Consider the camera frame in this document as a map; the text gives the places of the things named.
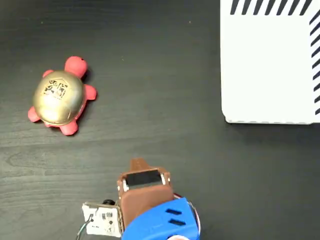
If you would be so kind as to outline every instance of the toy turtle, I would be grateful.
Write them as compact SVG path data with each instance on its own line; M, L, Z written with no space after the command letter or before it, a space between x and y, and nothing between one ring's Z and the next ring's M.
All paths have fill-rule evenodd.
M85 60L71 56L63 71L45 71L35 90L33 106L28 111L30 121L42 120L46 127L60 128L66 136L77 132L77 119L87 100L97 97L96 89L81 81L87 69Z

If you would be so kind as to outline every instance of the sticker on turtle shell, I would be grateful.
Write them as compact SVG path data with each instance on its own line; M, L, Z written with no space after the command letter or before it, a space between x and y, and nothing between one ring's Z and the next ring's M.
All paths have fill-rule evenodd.
M68 85L60 82L59 80L49 80L47 85L45 86L43 94L50 95L56 99L61 100L66 94L66 89Z

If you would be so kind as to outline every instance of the gold turtle shell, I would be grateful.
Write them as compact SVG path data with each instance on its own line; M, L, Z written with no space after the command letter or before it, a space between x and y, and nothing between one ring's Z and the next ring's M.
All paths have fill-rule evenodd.
M53 126L70 123L85 101L81 79L66 71L54 71L39 83L33 106L39 118Z

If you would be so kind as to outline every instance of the dark wooden table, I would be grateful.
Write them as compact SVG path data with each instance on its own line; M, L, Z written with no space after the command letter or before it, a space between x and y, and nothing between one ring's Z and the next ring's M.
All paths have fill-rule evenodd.
M0 3L0 239L73 240L133 157L171 171L203 240L320 239L320 129L226 124L219 28L217 0ZM66 137L27 111L72 55L98 99Z

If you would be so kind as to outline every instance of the white box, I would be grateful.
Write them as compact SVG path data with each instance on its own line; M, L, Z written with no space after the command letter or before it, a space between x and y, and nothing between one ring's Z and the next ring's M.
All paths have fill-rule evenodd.
M226 121L320 123L319 39L320 0L221 0Z

